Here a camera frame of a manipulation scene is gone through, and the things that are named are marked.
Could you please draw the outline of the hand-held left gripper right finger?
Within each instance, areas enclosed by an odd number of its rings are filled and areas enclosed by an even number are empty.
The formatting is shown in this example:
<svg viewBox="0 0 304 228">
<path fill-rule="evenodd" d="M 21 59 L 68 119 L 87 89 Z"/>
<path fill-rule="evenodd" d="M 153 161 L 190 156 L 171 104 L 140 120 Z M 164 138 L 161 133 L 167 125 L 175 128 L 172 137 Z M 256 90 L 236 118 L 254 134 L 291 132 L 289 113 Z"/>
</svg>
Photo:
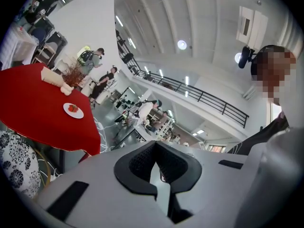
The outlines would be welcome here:
<svg viewBox="0 0 304 228">
<path fill-rule="evenodd" d="M 200 162 L 160 141 L 155 143 L 155 150 L 156 163 L 170 185 L 171 193 L 177 194 L 191 190 L 202 174 Z"/>
</svg>

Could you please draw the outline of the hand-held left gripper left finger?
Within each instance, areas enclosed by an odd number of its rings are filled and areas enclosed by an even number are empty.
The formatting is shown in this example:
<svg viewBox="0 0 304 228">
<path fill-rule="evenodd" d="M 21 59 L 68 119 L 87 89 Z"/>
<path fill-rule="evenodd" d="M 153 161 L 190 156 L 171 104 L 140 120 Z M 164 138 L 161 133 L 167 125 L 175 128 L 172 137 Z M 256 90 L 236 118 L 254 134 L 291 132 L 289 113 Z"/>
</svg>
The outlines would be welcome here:
<svg viewBox="0 0 304 228">
<path fill-rule="evenodd" d="M 119 183 L 133 194 L 157 198 L 157 188 L 150 183 L 156 163 L 156 141 L 123 155 L 114 165 L 114 175 Z"/>
</svg>

